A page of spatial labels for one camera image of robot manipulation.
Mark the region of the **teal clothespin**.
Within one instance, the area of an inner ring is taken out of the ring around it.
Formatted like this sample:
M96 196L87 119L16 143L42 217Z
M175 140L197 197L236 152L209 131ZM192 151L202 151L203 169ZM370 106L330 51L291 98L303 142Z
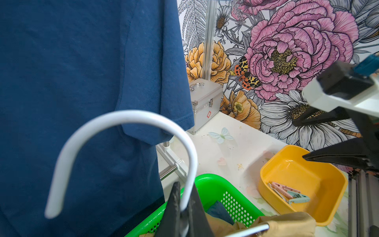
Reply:
M291 198L288 200L289 204L293 203L306 203L310 202L310 198L306 195L303 195L301 193L293 192L293 191L287 191L287 193L291 196Z

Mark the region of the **slate blue t-shirt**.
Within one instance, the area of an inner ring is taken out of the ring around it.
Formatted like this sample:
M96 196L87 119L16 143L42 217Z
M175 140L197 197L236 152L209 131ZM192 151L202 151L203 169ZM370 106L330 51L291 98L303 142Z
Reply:
M206 211L206 213L212 217L219 218L231 225L235 223L229 215L229 213L227 212L224 205L219 201L216 201L213 205L211 205Z

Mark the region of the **tan t-shirt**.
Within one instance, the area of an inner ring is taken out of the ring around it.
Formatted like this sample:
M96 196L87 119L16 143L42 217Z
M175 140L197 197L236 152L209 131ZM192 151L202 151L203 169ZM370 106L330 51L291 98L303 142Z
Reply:
M269 229L257 234L254 237L314 237L316 221L305 212L294 212L284 215L261 216L258 217L250 227L246 227L240 222L233 225L220 219L205 214L209 226L216 237L225 237L230 234L250 230L254 227L269 225Z

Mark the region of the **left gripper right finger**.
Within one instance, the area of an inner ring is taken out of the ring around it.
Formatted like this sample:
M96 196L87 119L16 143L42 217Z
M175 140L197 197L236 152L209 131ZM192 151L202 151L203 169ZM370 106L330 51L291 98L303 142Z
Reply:
M188 203L188 221L188 237L214 236L195 185L193 185Z

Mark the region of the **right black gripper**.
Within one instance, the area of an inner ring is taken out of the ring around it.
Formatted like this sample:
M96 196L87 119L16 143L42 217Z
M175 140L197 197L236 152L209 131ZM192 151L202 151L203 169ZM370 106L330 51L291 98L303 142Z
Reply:
M306 155L309 162L331 163L374 172L379 171L379 126L374 124L367 114L337 107L325 112L314 107L307 108L299 117L293 119L296 127L315 125L352 118L361 138L350 139Z

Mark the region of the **white clothespin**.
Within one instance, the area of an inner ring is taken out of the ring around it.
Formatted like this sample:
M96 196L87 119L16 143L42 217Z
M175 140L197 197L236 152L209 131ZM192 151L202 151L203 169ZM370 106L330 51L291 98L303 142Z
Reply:
M281 192L279 192L277 189L275 189L272 185L271 185L271 183L267 183L267 185L278 195L278 196L280 196L283 200L285 200L286 201L286 198L281 194Z

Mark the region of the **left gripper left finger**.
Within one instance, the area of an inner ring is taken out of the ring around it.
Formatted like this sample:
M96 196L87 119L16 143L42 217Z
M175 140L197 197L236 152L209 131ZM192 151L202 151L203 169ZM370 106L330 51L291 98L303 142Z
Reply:
M180 236L180 182L175 182L171 189L163 218L155 237L179 237Z

